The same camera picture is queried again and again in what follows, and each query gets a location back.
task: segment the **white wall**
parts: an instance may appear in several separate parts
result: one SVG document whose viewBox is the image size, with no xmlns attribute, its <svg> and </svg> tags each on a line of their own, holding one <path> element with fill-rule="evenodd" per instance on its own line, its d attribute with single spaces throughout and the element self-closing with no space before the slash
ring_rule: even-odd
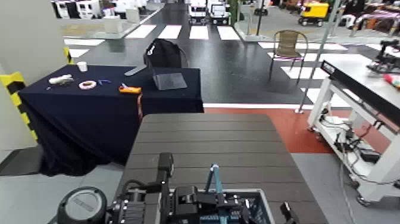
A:
<svg viewBox="0 0 400 224">
<path fill-rule="evenodd" d="M 67 62 L 63 37 L 50 1 L 2 0 L 0 73 L 20 71 L 32 84 Z M 0 85 L 0 150 L 35 146 L 36 141 Z"/>
<path fill-rule="evenodd" d="M 29 85 L 66 64 L 63 37 L 50 1 L 2 0 L 0 64 Z"/>
</svg>

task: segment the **chair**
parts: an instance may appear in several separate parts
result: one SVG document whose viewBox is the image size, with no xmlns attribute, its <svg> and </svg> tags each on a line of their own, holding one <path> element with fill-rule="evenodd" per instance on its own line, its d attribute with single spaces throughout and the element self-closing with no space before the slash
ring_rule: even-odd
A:
<svg viewBox="0 0 400 224">
<path fill-rule="evenodd" d="M 279 42 L 278 42 L 279 45 L 276 48 L 276 44 L 277 44 L 276 36 L 277 35 L 279 35 Z M 296 51 L 296 43 L 298 41 L 299 35 L 301 35 L 304 38 L 305 44 L 306 44 L 306 48 L 305 48 L 305 52 L 304 52 L 303 56 L 299 52 Z M 297 82 L 296 82 L 296 84 L 298 84 L 300 81 L 300 74 L 301 74 L 301 70 L 303 69 L 304 58 L 307 55 L 307 51 L 308 51 L 308 39 L 304 34 L 294 31 L 294 30 L 281 30 L 281 31 L 276 32 L 274 35 L 274 54 L 272 56 L 272 62 L 271 62 L 271 66 L 270 66 L 269 80 L 271 80 L 274 59 L 275 58 L 289 58 L 289 59 L 293 60 L 290 70 L 293 68 L 295 61 L 301 60 L 299 77 L 297 78 Z"/>
</svg>

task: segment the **red floor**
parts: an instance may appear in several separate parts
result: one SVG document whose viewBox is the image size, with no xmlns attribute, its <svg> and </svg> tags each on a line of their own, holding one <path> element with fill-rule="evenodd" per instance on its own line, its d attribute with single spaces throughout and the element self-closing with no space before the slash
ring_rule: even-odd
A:
<svg viewBox="0 0 400 224">
<path fill-rule="evenodd" d="M 265 114 L 272 119 L 290 153 L 333 153 L 327 143 L 319 142 L 315 133 L 307 131 L 307 117 L 310 111 L 305 111 L 304 114 L 295 114 L 291 109 L 205 108 L 205 113 Z M 336 110 L 333 114 L 340 117 L 347 117 L 350 111 Z M 356 130 L 355 132 L 363 133 L 364 131 Z M 381 153 L 389 145 L 389 140 L 375 129 L 372 129 L 365 139 Z"/>
</svg>

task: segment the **navy blue tablecloth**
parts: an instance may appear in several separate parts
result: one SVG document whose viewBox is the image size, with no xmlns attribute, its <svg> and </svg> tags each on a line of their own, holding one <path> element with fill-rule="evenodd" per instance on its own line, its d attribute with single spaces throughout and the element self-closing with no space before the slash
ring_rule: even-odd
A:
<svg viewBox="0 0 400 224">
<path fill-rule="evenodd" d="M 186 89 L 159 91 L 147 70 L 126 77 L 124 73 L 133 67 L 88 68 L 81 73 L 77 66 L 67 65 L 19 93 L 44 149 L 44 174 L 78 176 L 97 164 L 125 164 L 140 120 L 138 96 L 119 93 L 121 82 L 142 87 L 144 115 L 204 112 L 199 69 L 155 68 L 157 73 L 180 72 L 187 83 Z M 49 78 L 64 74 L 72 74 L 75 81 L 69 86 L 49 84 Z M 85 80 L 104 79 L 111 83 L 98 83 L 87 91 L 78 87 Z"/>
</svg>

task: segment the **yellow vehicle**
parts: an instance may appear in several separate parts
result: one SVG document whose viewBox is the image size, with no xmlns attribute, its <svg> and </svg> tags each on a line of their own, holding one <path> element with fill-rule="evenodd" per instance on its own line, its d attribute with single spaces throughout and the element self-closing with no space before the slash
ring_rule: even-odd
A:
<svg viewBox="0 0 400 224">
<path fill-rule="evenodd" d="M 306 26 L 308 23 L 313 23 L 321 27 L 324 23 L 324 18 L 328 13 L 328 7 L 328 3 L 321 2 L 310 2 L 304 4 L 303 7 L 301 7 L 299 24 Z"/>
</svg>

